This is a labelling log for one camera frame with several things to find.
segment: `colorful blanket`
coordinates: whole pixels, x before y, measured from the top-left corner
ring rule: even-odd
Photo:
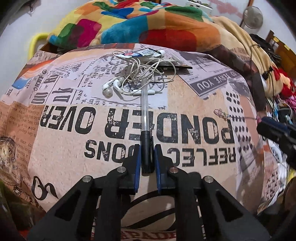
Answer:
[[[212,22],[200,9],[170,3],[90,1],[70,12],[48,41],[66,49],[108,43],[161,43],[197,51],[220,43],[219,31],[209,25]]]
[[[210,18],[194,7],[143,0],[90,1],[71,11],[49,35],[48,41],[68,50],[109,43],[143,43],[203,52],[223,45],[248,63],[250,46],[256,44],[246,31],[225,17]],[[252,61],[260,74],[271,65],[275,67],[263,49],[252,47],[252,52]],[[271,73],[265,95],[279,94],[283,82],[283,76],[276,78]]]

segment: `black metal bracket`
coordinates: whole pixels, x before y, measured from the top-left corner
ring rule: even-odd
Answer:
[[[121,167],[103,177],[80,179],[31,229],[28,240],[89,240],[95,216],[95,230],[100,234],[95,240],[120,240],[120,195],[138,191],[140,155],[135,145],[133,156],[125,158]]]
[[[135,145],[133,156],[125,158],[121,167],[104,177],[84,176],[31,229],[28,241],[89,240],[95,217],[95,241],[120,241],[120,199],[121,195],[137,192],[140,157],[140,147]],[[175,199],[177,241],[204,240],[202,224],[209,241],[293,240],[286,237],[294,237],[296,209],[270,239],[262,224],[213,177],[202,179],[197,172],[186,173],[174,167],[172,159],[163,155],[160,145],[155,146],[154,158],[160,195],[171,195]]]
[[[296,127],[283,124],[270,117],[263,117],[257,125],[257,132],[279,144],[279,148],[287,154],[287,163],[296,169]]]

